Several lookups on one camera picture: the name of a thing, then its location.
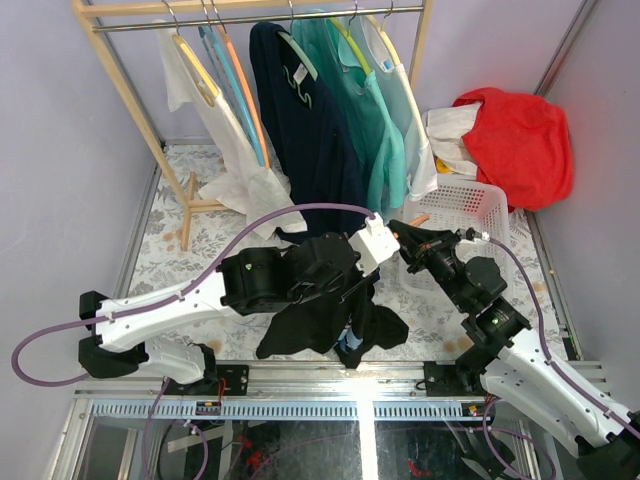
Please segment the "black t shirt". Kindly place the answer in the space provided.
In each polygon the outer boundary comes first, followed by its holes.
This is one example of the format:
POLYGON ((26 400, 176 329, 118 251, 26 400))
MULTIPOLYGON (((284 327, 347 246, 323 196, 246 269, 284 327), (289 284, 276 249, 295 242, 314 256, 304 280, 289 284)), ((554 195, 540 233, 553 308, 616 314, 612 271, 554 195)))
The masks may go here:
POLYGON ((346 299, 334 292, 286 307, 272 317, 256 357, 333 350, 346 368, 355 369, 372 348, 389 350, 405 343, 409 326, 393 310, 375 304, 374 293, 368 281, 346 299))

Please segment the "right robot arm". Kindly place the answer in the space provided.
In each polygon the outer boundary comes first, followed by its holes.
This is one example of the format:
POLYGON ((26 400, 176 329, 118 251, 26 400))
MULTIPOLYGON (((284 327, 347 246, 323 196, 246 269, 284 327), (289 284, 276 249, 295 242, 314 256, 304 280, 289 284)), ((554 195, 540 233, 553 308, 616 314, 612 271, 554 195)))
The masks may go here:
POLYGON ((459 312, 471 347, 455 362, 467 394, 483 390, 525 414, 574 456, 587 479, 639 476, 639 415, 600 391, 548 347, 531 323, 503 296, 506 282, 494 259, 462 261, 463 242, 501 247, 473 228, 426 230, 392 220, 410 274, 427 271, 459 312))

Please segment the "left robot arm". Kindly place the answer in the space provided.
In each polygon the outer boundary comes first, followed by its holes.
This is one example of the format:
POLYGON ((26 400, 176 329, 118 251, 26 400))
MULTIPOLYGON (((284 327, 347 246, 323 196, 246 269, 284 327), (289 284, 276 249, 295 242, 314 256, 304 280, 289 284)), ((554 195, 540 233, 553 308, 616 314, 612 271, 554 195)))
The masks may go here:
POLYGON ((254 313, 278 313, 332 294, 343 296, 370 279, 397 250, 366 230, 351 238, 328 233, 298 246, 247 248, 199 279, 146 295, 81 297, 81 316, 96 320, 78 347, 81 366, 93 378, 111 379, 148 370, 197 394, 219 381, 213 350, 166 341, 163 334, 192 323, 254 313))

